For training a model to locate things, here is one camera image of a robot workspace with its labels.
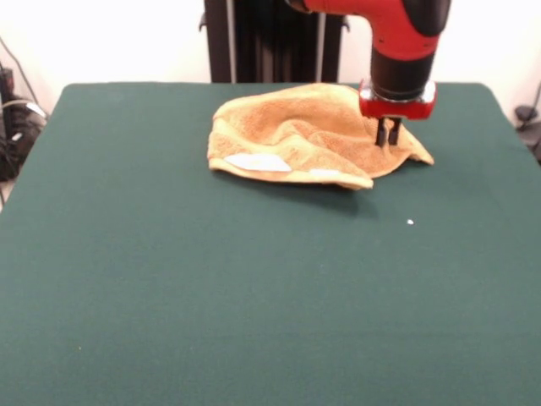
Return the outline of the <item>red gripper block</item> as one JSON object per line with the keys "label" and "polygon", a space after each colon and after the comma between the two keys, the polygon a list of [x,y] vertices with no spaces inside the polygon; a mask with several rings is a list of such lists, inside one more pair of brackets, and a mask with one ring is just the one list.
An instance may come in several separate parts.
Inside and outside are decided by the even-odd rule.
{"label": "red gripper block", "polygon": [[360,112],[368,118],[378,119],[376,140],[377,146],[384,146],[387,140],[385,118],[393,118],[389,132],[389,144],[397,145],[401,118],[409,120],[426,120],[434,110],[436,103],[436,83],[429,81],[421,95],[411,101],[392,101],[378,96],[371,80],[363,80],[359,86]]}

